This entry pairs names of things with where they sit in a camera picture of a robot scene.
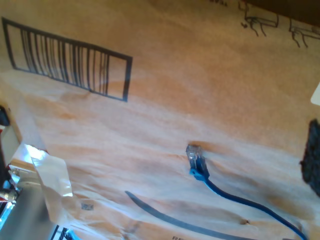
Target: black drawing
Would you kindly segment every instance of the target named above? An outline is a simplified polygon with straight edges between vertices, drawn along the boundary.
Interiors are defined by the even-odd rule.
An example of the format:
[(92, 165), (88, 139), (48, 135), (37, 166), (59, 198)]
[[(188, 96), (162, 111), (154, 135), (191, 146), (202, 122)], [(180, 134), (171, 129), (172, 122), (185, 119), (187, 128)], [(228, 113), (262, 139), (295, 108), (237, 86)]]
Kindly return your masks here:
[[(133, 61), (131, 56), (37, 30), (6, 18), (2, 18), (2, 25), (8, 55), (14, 69), (47, 76), (112, 99), (128, 101)], [(18, 39), (10, 37), (11, 29), (20, 32)], [(21, 41), (21, 53), (12, 49), (13, 43), (17, 41)], [(26, 66), (22, 67), (15, 61), (17, 54), (25, 57)], [(124, 79), (121, 79), (122, 97), (108, 94), (110, 58), (125, 61)]]
[[(277, 28), (279, 25), (279, 15), (273, 12), (268, 12), (268, 18), (266, 19), (262, 16), (259, 16), (257, 13), (251, 13), (250, 10), (252, 7), (249, 7), (248, 4), (244, 1), (238, 2), (239, 10), (244, 12), (244, 20), (250, 26), (250, 28), (255, 32), (256, 36), (259, 37), (258, 31), (254, 28), (254, 26), (259, 25), (261, 32), (266, 37), (266, 33), (264, 31), (264, 26)], [(248, 25), (246, 23), (241, 23), (244, 28), (247, 28)]]
[(304, 43), (304, 46), (307, 48), (308, 45), (306, 43), (306, 37), (312, 38), (312, 39), (318, 39), (320, 40), (320, 30), (319, 28), (315, 26), (311, 26), (309, 29), (306, 28), (306, 24), (303, 27), (299, 27), (300, 22), (295, 21), (290, 18), (290, 27), (289, 32), (291, 33), (292, 39), (296, 42), (298, 47), (300, 48), (301, 44), (297, 40), (299, 37), (302, 39), (302, 42)]
[(225, 0), (210, 0), (210, 2), (215, 3), (215, 4), (220, 4), (222, 6), (228, 7), (228, 4)]

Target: blue ethernet cable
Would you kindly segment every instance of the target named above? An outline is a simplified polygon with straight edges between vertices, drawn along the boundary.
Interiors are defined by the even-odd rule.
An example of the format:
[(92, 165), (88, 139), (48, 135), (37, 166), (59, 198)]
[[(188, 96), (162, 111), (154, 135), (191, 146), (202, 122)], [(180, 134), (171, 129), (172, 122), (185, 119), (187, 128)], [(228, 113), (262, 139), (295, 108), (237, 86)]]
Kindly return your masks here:
[(188, 145), (186, 148), (186, 155), (188, 157), (190, 163), (190, 174), (195, 177), (195, 179), (204, 182), (204, 184), (211, 189), (214, 193), (218, 194), (219, 196), (234, 201), (239, 204), (244, 204), (252, 208), (256, 208), (269, 214), (271, 217), (282, 223), (283, 225), (287, 226), (289, 229), (294, 231), (297, 235), (300, 236), (302, 240), (308, 240), (306, 235), (304, 235), (297, 227), (292, 225), (290, 222), (285, 220), (283, 217), (276, 214), (271, 209), (267, 208), (266, 206), (256, 203), (254, 201), (247, 200), (242, 197), (238, 197), (232, 194), (229, 194), (220, 188), (218, 188), (215, 184), (213, 184), (209, 180), (209, 172), (206, 165), (206, 159), (202, 155), (202, 149), (200, 146), (197, 145)]

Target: black printed rectangle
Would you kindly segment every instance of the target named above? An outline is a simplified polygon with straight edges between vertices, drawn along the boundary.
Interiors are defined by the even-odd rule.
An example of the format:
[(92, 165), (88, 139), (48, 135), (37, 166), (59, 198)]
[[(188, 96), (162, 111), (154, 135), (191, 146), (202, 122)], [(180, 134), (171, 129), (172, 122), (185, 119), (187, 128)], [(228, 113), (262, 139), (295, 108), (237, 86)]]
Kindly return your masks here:
[(2, 18), (14, 69), (127, 102), (131, 56), (28, 27)]

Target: cardboard surface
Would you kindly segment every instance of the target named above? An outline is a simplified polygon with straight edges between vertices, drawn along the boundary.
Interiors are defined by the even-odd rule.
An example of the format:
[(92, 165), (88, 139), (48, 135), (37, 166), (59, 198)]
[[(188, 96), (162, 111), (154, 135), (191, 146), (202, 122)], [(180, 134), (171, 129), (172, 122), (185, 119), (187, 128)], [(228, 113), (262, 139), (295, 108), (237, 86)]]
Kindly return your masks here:
[[(42, 32), (23, 28), (21, 36), (20, 28), (8, 26), (14, 61), (29, 72), (13, 69), (0, 31), (2, 94), (13, 112), (20, 105), (12, 96), (23, 99), (45, 148), (65, 160), (73, 194), (84, 206), (93, 204), (89, 210), (70, 207), (81, 238), (299, 239), (265, 213), (223, 199), (190, 176), (190, 142), (206, 150), (210, 179), (221, 189), (266, 205), (309, 239), (319, 238), (320, 199), (303, 183), (299, 166), (308, 123), (320, 115), (310, 101), (319, 83), (317, 33), (282, 16), (278, 26), (266, 25), (277, 16), (250, 7), (247, 17), (258, 21), (252, 29), (253, 18), (245, 19), (241, 9), (237, 1), (225, 6), (206, 0), (0, 3), (6, 19), (62, 37), (53, 40), (53, 51), (55, 41), (67, 45), (67, 38), (74, 40), (68, 47), (84, 49), (82, 56), (98, 46), (116, 58), (107, 68), (107, 57), (100, 61), (97, 55), (103, 67), (90, 71), (113, 71), (110, 96), (102, 96), (92, 92), (106, 91), (106, 82), (93, 88), (91, 75), (90, 92), (86, 81), (81, 89), (29, 73), (35, 67), (40, 73), (39, 62), (44, 67), (55, 61), (57, 72), (43, 69), (44, 75), (64, 74), (57, 57), (38, 62), (35, 48), (28, 48)], [(23, 43), (32, 52), (27, 60)], [(69, 63), (72, 57), (64, 56)], [(75, 72), (73, 66), (78, 69), (70, 64), (66, 71)], [(127, 101), (121, 98), (126, 87)], [(23, 122), (24, 116), (16, 118)], [(28, 126), (20, 128), (30, 133)], [(159, 219), (148, 206), (187, 225)]]

